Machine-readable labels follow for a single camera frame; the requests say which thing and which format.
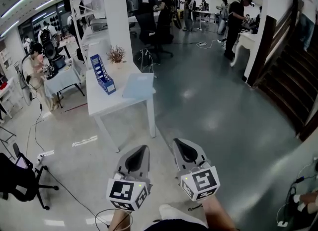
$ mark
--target dried plant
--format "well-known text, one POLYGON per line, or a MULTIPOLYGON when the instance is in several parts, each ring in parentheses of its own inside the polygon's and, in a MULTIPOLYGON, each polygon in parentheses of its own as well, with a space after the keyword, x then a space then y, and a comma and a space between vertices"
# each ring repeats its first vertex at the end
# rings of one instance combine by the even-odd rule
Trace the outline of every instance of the dried plant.
POLYGON ((115 48, 111 46, 110 51, 109 53, 107 53, 107 55, 111 63, 120 63, 123 61, 123 58, 125 56, 125 50, 120 46, 116 46, 115 48))

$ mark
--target fluorescent light tube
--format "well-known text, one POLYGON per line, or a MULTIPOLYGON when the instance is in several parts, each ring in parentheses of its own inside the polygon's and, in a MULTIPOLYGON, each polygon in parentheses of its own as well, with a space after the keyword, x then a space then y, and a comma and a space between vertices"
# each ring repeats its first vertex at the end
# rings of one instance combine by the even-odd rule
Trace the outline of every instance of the fluorescent light tube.
POLYGON ((8 15, 14 8, 16 8, 21 2, 23 2, 24 0, 19 0, 16 4, 14 4, 11 8, 9 8, 9 10, 7 12, 5 12, 1 18, 5 17, 6 15, 8 15))
POLYGON ((52 2, 52 1, 54 1, 54 0, 49 0, 48 2, 46 2, 46 3, 44 3, 44 4, 40 5, 40 6, 38 6, 35 10, 38 10, 39 8, 45 6, 46 4, 48 4, 48 3, 52 2))
POLYGON ((17 21, 17 22, 15 22, 13 25, 11 25, 10 27, 9 27, 9 29, 8 30, 6 30, 1 36, 0 36, 0 38, 2 38, 8 31, 10 31, 16 24, 18 24, 19 23, 19 21, 17 21))
POLYGON ((50 14, 46 15, 45 17, 43 17, 43 19, 48 17, 48 16, 50 16, 51 14, 54 14, 54 13, 56 13, 56 12, 53 12, 53 13, 50 13, 50 14))
POLYGON ((47 13, 44 13, 42 15, 40 15, 39 17, 35 18, 34 20, 32 20, 32 22, 35 22, 37 19, 41 18, 42 16, 46 15, 47 13))

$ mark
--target column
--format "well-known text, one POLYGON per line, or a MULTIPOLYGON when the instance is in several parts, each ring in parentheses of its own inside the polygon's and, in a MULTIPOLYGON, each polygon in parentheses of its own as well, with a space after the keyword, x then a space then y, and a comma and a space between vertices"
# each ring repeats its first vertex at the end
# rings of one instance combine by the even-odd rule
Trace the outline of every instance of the column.
POLYGON ((104 0, 110 43, 125 49, 127 62, 133 62, 126 0, 104 0))

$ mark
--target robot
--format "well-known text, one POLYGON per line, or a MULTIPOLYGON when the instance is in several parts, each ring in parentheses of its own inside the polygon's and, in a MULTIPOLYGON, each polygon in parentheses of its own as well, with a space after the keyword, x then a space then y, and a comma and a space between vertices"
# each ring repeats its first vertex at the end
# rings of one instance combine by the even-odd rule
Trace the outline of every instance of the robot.
MULTIPOLYGON (((179 170, 181 188, 192 201, 214 195, 220 187, 215 166, 211 166, 203 149, 186 139, 174 139, 172 150, 179 170)), ((137 211, 149 196, 152 185, 148 179, 150 151, 143 145, 124 154, 114 177, 108 179, 106 198, 115 208, 137 211)))

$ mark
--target power outlet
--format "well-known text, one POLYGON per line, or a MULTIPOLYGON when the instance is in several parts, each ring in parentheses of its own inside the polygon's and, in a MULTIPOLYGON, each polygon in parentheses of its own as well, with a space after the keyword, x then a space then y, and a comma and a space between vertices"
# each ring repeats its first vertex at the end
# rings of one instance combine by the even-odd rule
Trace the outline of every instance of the power outlet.
POLYGON ((288 225, 288 222, 284 222, 284 221, 280 221, 280 222, 277 224, 277 226, 279 226, 279 227, 281 227, 281 228, 285 228, 285 227, 287 227, 287 225, 288 225))

